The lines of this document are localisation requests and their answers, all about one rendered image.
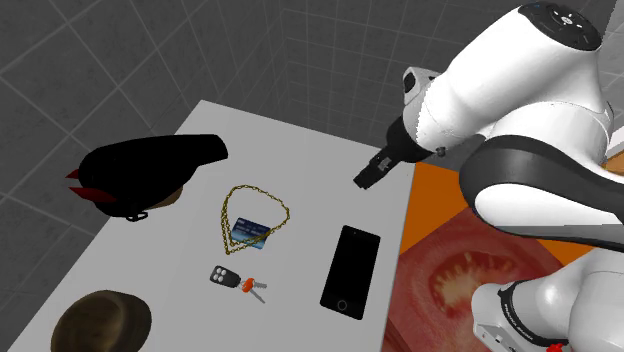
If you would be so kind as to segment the tomato patterned robot stand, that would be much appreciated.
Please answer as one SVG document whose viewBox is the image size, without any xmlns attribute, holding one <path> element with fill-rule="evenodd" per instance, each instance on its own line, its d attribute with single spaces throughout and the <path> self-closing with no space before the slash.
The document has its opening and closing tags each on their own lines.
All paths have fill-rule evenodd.
<svg viewBox="0 0 624 352">
<path fill-rule="evenodd" d="M 498 231 L 419 165 L 381 352 L 624 352 L 624 253 Z"/>
</svg>

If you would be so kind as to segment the brown felt hat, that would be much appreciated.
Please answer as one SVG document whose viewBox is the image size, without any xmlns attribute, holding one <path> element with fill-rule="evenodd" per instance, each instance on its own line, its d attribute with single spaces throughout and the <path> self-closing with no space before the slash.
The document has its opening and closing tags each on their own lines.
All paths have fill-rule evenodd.
<svg viewBox="0 0 624 352">
<path fill-rule="evenodd" d="M 59 318 L 51 352 L 139 352 L 151 330 L 152 315 L 142 299 L 101 290 L 74 302 Z"/>
</svg>

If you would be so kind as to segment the black key fob with keys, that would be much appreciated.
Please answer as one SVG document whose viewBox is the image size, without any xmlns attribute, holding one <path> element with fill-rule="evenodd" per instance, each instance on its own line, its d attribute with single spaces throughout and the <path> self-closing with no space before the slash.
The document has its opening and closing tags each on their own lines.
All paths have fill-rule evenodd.
<svg viewBox="0 0 624 352">
<path fill-rule="evenodd" d="M 223 266 L 217 265 L 210 274 L 210 281 L 217 285 L 238 289 L 243 293 L 251 294 L 261 303 L 265 303 L 265 300 L 257 292 L 257 289 L 266 289 L 268 285 L 259 282 L 252 277 L 242 278 L 239 274 Z"/>
</svg>

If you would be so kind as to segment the blue card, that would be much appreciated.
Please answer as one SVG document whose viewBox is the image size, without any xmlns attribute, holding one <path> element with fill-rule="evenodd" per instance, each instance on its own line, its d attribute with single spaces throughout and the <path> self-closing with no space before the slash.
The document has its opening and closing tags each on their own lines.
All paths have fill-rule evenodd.
<svg viewBox="0 0 624 352">
<path fill-rule="evenodd" d="M 244 218 L 238 218 L 231 230 L 231 237 L 238 244 L 251 244 L 252 247 L 261 250 L 266 243 L 266 239 L 261 239 L 257 242 L 254 242 L 254 240 L 269 230 L 270 228 L 267 226 Z"/>
</svg>

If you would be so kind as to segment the black smartphone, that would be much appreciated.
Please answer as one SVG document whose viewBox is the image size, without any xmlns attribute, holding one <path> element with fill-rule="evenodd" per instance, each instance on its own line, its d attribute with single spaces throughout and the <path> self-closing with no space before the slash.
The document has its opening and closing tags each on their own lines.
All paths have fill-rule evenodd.
<svg viewBox="0 0 624 352">
<path fill-rule="evenodd" d="M 362 320 L 381 238 L 344 225 L 320 298 L 320 305 Z"/>
</svg>

